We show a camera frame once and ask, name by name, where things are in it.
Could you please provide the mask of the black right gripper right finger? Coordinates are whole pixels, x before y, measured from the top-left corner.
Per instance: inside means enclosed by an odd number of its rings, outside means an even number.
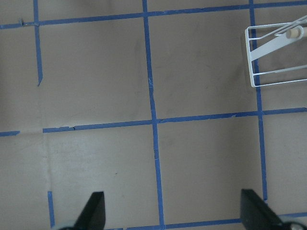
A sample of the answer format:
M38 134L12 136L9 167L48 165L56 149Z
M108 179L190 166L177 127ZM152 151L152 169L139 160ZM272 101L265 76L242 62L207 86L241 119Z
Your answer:
M242 189L240 219L246 230L291 230L252 189Z

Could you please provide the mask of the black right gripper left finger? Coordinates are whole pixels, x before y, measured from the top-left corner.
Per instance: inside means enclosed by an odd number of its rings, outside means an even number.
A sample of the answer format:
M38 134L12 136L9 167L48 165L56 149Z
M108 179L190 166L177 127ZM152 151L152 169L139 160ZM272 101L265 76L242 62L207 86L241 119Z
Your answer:
M106 224L104 192L93 192L73 225L74 230L103 230Z

